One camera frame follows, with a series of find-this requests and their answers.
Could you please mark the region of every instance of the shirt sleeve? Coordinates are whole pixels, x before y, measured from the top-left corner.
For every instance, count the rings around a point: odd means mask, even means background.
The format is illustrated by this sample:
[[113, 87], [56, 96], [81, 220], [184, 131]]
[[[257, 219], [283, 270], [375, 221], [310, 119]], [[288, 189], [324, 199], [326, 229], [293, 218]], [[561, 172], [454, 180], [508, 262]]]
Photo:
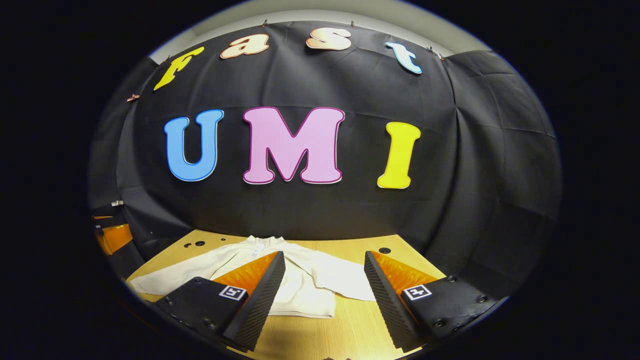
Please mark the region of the shirt sleeve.
[[196, 276], [213, 273], [237, 254], [237, 244], [229, 244], [131, 280], [139, 293], [165, 296]]
[[328, 289], [352, 299], [376, 301], [364, 265], [297, 244], [286, 246], [284, 254], [313, 277], [317, 288]]

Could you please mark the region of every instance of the letter m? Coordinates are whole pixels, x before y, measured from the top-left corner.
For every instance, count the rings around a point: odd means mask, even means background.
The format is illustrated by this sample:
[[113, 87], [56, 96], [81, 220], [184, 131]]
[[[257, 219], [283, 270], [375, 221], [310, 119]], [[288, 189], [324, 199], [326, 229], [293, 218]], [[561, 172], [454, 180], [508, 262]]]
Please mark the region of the letter m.
[[244, 121], [251, 127], [249, 170], [244, 180], [250, 184], [268, 184], [275, 178], [269, 169], [271, 154], [280, 175], [290, 181], [307, 153], [307, 167], [300, 172], [306, 183], [331, 184], [342, 179], [336, 164], [338, 125], [344, 112], [334, 108], [315, 108], [294, 136], [276, 108], [254, 108], [244, 113]]

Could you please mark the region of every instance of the white shirt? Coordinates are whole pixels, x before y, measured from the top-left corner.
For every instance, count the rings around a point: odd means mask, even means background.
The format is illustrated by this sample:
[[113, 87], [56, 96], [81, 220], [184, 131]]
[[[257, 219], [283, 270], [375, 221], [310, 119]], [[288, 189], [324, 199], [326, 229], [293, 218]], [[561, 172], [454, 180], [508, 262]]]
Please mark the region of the white shirt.
[[286, 269], [269, 315], [333, 318], [334, 292], [352, 299], [376, 300], [363, 265], [274, 237], [249, 236], [241, 243], [136, 277], [131, 285], [140, 293], [165, 296], [196, 276], [213, 280], [276, 251], [284, 253]]

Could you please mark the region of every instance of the letter u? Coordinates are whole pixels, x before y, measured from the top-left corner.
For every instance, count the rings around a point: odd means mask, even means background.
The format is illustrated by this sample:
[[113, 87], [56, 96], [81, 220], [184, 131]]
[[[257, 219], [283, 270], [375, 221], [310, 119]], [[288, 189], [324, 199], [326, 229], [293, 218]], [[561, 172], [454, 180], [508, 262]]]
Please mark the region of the letter u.
[[225, 113], [222, 110], [208, 110], [196, 116], [196, 123], [200, 124], [200, 145], [202, 155], [195, 164], [188, 163], [184, 158], [184, 130], [189, 119], [179, 117], [164, 125], [166, 133], [166, 157], [171, 173], [183, 181], [200, 181], [211, 175], [218, 160], [218, 122]]

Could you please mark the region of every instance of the table surface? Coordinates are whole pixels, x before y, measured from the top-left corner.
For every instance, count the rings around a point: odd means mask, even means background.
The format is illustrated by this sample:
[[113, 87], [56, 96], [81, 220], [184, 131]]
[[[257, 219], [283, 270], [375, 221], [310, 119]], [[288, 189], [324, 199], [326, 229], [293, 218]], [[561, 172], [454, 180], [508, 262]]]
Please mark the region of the table surface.
[[[184, 261], [223, 245], [244, 241], [244, 236], [231, 236], [194, 230], [176, 241], [160, 254], [147, 261], [127, 279], [149, 274], [172, 264]], [[379, 251], [386, 247], [391, 250], [387, 256], [412, 266], [437, 279], [445, 277], [441, 271], [422, 257], [400, 236], [380, 236], [350, 240], [322, 240], [288, 242], [325, 252], [337, 258], [364, 265], [365, 251]], [[204, 245], [195, 246], [197, 241]], [[141, 298], [156, 301], [158, 295], [139, 293]], [[335, 317], [313, 319], [300, 316], [268, 316], [262, 328], [255, 351], [243, 353], [258, 360], [393, 360], [418, 349], [403, 352], [395, 348], [375, 301], [349, 299], [335, 294]]]

